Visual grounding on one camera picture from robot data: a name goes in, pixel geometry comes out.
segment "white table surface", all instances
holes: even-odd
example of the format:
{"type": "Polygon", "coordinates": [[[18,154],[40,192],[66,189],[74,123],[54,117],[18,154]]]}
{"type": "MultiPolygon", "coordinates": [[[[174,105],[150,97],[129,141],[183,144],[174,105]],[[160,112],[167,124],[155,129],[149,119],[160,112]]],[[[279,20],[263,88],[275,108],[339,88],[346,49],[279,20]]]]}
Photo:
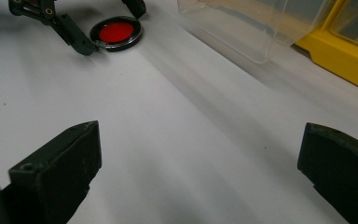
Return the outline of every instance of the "white table surface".
{"type": "MultiPolygon", "coordinates": [[[[84,57],[0,0],[0,186],[51,138],[100,122],[103,168],[69,223],[346,223],[296,168],[304,127],[358,139],[358,88],[293,49],[241,69],[146,0],[142,41],[84,57]]],[[[61,0],[87,34],[119,0],[61,0]]]]}

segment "yellow plastic bin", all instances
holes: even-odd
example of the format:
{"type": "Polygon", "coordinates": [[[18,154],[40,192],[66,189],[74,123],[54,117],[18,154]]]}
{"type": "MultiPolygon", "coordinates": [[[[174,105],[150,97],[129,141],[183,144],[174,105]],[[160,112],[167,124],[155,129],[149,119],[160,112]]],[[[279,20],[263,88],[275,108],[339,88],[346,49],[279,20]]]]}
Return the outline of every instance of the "yellow plastic bin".
{"type": "Polygon", "coordinates": [[[315,63],[358,86],[358,0],[337,0],[323,25],[296,44],[315,63]]]}

